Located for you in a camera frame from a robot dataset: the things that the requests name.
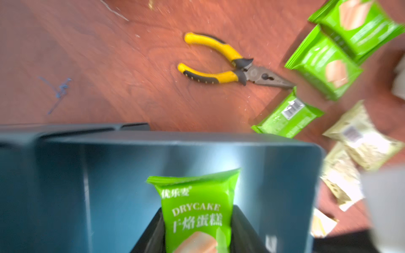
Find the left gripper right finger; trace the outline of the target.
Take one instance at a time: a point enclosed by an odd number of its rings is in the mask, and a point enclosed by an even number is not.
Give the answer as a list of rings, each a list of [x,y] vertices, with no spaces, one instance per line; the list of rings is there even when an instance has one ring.
[[[233,206],[231,253],[268,253],[265,244],[239,206]]]

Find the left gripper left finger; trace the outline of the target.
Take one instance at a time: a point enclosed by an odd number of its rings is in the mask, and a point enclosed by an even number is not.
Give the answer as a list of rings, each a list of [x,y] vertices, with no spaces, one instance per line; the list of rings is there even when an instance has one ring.
[[[165,253],[165,223],[159,208],[131,253]]]

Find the green cookie packet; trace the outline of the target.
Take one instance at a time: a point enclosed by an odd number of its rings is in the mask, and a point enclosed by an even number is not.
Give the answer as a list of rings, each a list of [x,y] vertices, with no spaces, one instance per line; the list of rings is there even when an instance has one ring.
[[[240,169],[199,177],[150,176],[161,198],[168,253],[228,253]]]
[[[328,1],[308,21],[320,25],[358,65],[405,32],[377,1]]]
[[[324,115],[324,112],[298,98],[297,88],[278,105],[278,107],[251,129],[259,134],[272,134],[285,138],[294,138],[313,120]]]
[[[317,25],[291,55],[285,68],[296,70],[328,100],[339,100],[363,73]]]

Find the yellow cookie packet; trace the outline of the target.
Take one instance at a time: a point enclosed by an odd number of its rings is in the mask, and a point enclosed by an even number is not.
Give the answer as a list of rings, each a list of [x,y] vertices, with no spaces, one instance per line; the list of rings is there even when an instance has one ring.
[[[314,208],[311,235],[314,238],[325,238],[338,224],[338,220],[330,218]]]
[[[347,211],[364,198],[360,173],[340,142],[324,159],[321,179],[335,196],[342,211]]]
[[[404,142],[377,130],[363,100],[343,114],[323,135],[342,142],[349,156],[365,170],[378,170],[405,147]]]

